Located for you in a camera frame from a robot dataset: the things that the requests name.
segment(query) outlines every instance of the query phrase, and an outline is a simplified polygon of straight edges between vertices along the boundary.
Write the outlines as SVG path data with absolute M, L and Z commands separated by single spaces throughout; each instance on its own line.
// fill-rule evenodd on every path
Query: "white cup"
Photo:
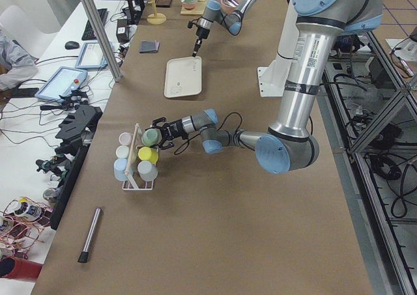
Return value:
M 129 147 L 126 145 L 121 145 L 116 148 L 116 157 L 117 158 L 127 158 L 129 157 Z
M 143 160 L 137 165 L 137 171 L 143 181 L 150 182 L 158 176 L 158 170 L 153 163 L 148 160 Z
M 120 133 L 120 136 L 119 136 L 119 143 L 121 144 L 121 145 L 130 145 L 130 143 L 132 142 L 132 140 L 133 140 L 133 134 L 132 133 L 130 133 L 130 132 L 123 132 L 123 133 Z

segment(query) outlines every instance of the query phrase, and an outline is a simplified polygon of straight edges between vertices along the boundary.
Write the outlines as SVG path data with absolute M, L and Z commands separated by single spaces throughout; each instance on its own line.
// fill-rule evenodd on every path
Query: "light blue cup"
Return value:
M 127 181 L 128 177 L 125 175 L 124 171 L 126 169 L 126 166 L 128 165 L 128 160 L 126 158 L 117 158 L 113 168 L 115 170 L 115 178 L 118 181 Z

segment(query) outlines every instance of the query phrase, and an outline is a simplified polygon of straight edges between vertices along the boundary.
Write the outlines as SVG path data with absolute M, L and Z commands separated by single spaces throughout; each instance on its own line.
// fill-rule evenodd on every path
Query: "person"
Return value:
M 0 74 L 0 91 L 13 89 L 38 72 L 32 57 L 1 30 L 0 65 L 6 70 L 5 74 Z

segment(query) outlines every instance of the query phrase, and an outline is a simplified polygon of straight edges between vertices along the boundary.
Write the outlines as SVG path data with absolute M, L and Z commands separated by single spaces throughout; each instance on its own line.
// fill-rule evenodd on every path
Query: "metal frame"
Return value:
M 85 13 L 91 23 L 91 26 L 93 27 L 98 43 L 102 48 L 103 55 L 106 58 L 111 74 L 113 75 L 114 80 L 119 82 L 122 78 L 122 73 L 120 71 L 119 65 L 116 62 L 113 50 L 111 49 L 103 23 L 97 13 L 97 8 L 94 4 L 94 0 L 81 0 L 81 3 L 83 3 Z
M 377 190 L 375 189 L 371 177 L 366 174 L 368 167 L 365 160 L 359 155 L 359 153 L 353 154 L 354 159 L 358 165 L 358 168 L 362 174 L 362 178 L 366 185 L 366 192 L 369 200 L 371 201 L 372 209 L 375 217 L 377 218 L 378 227 L 384 238 L 385 246 L 388 250 L 388 254 L 394 265 L 394 270 L 400 282 L 404 295 L 415 295 L 414 288 L 410 282 L 409 272 L 405 269 L 404 257 L 401 250 L 399 250 L 396 239 L 392 233 L 391 227 L 386 220 L 384 209 L 379 201 Z
M 417 77 L 414 77 L 408 82 L 404 81 L 394 68 L 391 60 L 382 49 L 374 34 L 368 33 L 368 37 L 378 60 L 382 63 L 382 66 L 385 68 L 390 79 L 392 80 L 396 92 L 379 111 L 378 115 L 371 121 L 370 125 L 362 131 L 356 139 L 349 140 L 350 149 L 348 150 L 348 153 L 353 157 L 353 160 L 356 162 L 360 171 L 362 180 L 365 184 L 367 196 L 377 220 L 378 228 L 380 229 L 384 239 L 384 244 L 392 261 L 401 290 L 404 295 L 412 295 L 415 292 L 414 285 L 412 284 L 412 278 L 409 270 L 407 269 L 407 262 L 401 248 L 399 248 L 399 244 L 392 227 L 393 225 L 400 224 L 415 225 L 416 220 L 398 220 L 396 218 L 388 218 L 381 198 L 379 197 L 378 190 L 375 189 L 371 176 L 368 173 L 369 168 L 367 163 L 360 153 L 366 149 L 369 143 L 386 127 L 387 124 L 391 122 L 391 120 L 400 112 L 401 109 L 404 108 L 404 106 L 407 107 L 413 118 L 417 121 L 417 99 L 412 93 L 412 91 L 417 88 Z M 335 98 L 336 105 L 338 107 L 338 113 L 341 118 L 344 119 L 346 116 L 345 112 L 340 109 L 341 104 L 340 100 L 338 100 L 338 94 L 333 94 L 333 97 Z

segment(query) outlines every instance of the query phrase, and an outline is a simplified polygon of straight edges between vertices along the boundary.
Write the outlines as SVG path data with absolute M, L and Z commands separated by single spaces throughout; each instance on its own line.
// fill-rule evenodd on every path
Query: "tablet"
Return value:
M 60 67 L 52 77 L 45 82 L 44 86 L 35 94 L 35 98 L 45 101 L 63 100 L 59 96 L 68 96 L 71 91 L 79 89 L 88 72 L 82 69 L 71 67 Z
M 98 41 L 85 42 L 78 55 L 76 68 L 84 70 L 99 70 L 107 66 L 102 48 Z

